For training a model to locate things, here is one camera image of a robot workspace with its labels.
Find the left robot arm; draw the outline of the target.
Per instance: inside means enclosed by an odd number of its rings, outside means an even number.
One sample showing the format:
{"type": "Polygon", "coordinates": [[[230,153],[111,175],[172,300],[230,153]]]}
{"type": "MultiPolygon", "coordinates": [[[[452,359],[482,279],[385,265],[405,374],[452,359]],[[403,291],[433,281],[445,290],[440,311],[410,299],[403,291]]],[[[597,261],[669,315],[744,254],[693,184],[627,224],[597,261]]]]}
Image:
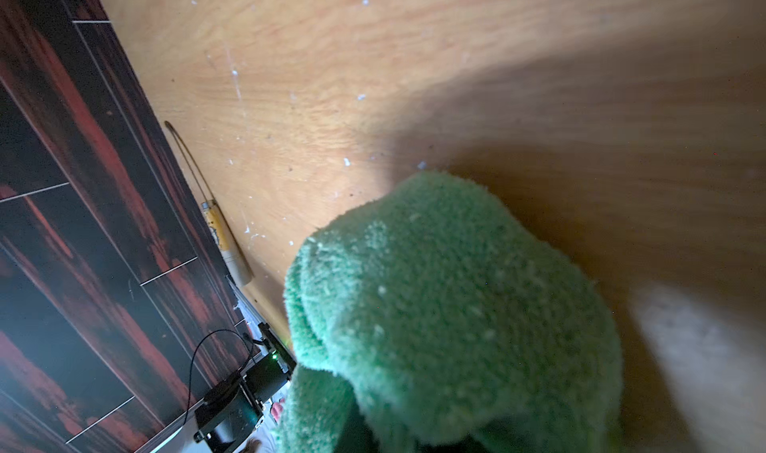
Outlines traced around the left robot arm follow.
{"type": "Polygon", "coordinates": [[[261,335],[242,333],[249,349],[243,366],[205,395],[193,410],[195,443],[211,452],[237,452],[271,417],[270,409],[289,386],[296,361],[270,325],[257,325],[261,335]]]}

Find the green microfibre rag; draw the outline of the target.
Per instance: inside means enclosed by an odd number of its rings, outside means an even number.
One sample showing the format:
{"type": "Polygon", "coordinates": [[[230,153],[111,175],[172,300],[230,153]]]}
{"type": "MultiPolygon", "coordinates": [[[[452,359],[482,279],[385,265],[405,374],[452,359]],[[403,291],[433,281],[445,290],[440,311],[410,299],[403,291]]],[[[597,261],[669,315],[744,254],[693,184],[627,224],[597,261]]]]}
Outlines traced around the green microfibre rag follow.
{"type": "Polygon", "coordinates": [[[311,235],[285,278],[281,452],[618,452],[622,349],[563,253],[423,172],[311,235]]]}

